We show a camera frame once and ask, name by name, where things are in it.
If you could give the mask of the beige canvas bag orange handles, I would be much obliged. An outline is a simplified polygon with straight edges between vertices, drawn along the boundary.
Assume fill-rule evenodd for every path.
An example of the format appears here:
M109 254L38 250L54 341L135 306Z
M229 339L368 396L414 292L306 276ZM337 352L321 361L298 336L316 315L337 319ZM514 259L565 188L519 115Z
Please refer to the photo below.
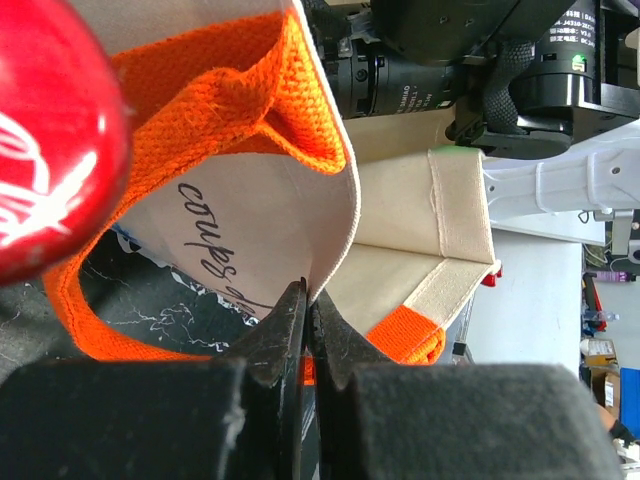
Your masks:
M432 364L501 271L481 152L358 165L299 1L78 1L133 115L109 219L256 319L328 291L392 360Z

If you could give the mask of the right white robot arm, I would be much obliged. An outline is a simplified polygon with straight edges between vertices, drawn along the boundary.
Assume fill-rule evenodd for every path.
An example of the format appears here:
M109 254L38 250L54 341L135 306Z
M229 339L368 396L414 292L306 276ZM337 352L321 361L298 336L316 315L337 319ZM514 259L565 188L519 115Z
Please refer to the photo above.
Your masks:
M639 206L639 87L619 1L303 5L344 119L453 109L446 137L512 159L494 221Z

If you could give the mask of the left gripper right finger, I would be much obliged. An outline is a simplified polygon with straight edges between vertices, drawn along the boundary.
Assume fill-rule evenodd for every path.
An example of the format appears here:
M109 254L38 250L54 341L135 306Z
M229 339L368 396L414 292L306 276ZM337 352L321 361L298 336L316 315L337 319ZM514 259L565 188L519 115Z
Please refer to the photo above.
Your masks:
M542 364L401 365L312 307L323 479L619 479L586 388Z

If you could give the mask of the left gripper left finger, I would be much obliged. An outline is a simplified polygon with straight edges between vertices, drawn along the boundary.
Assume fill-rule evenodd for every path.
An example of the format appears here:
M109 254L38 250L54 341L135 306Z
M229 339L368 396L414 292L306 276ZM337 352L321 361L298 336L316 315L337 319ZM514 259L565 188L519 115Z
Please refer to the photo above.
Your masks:
M1 387L5 479L296 479L306 285L208 361L41 361Z

